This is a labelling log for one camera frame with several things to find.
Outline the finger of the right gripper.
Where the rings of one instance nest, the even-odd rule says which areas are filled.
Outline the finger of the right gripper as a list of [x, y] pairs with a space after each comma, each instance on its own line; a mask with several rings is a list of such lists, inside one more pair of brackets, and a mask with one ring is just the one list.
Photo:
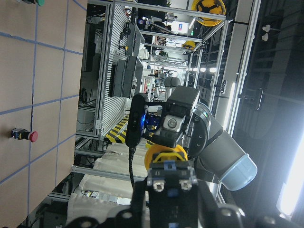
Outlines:
[[152, 135], [154, 144], [175, 148], [185, 135], [186, 116], [167, 114], [161, 117], [159, 128]]
[[190, 118], [196, 107], [199, 90], [192, 87], [178, 86], [166, 101], [166, 114]]

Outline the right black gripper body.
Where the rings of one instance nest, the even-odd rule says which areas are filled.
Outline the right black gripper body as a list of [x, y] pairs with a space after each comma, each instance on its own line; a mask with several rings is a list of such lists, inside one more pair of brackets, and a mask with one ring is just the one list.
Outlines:
[[186, 120], [185, 135], [178, 142], [183, 143], [191, 157], [198, 157], [204, 150], [209, 137], [209, 108], [204, 104], [197, 104], [192, 110], [191, 118]]

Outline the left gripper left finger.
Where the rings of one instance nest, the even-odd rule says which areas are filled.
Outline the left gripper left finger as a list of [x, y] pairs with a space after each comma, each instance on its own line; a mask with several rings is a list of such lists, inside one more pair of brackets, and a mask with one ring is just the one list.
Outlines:
[[146, 181], [138, 181], [133, 186], [131, 204], [125, 208], [114, 208], [113, 215], [107, 216], [100, 223], [97, 219], [88, 216], [78, 217], [66, 228], [143, 228], [145, 220], [145, 191]]

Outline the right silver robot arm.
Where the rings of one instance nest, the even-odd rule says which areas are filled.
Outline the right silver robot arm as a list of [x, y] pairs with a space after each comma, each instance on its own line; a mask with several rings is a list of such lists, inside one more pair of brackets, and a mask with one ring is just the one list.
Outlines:
[[176, 87], [165, 102], [164, 116], [151, 141], [174, 148], [182, 137], [189, 139], [188, 155], [200, 158], [202, 166], [228, 190], [239, 190], [255, 178], [257, 166], [198, 101], [199, 93], [191, 87]]

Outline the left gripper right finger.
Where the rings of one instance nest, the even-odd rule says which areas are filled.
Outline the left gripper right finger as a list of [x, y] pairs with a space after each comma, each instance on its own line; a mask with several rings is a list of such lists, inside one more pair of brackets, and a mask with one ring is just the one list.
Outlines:
[[280, 216], [246, 216], [236, 205], [217, 203], [203, 180], [198, 180], [198, 220], [203, 228], [299, 228]]

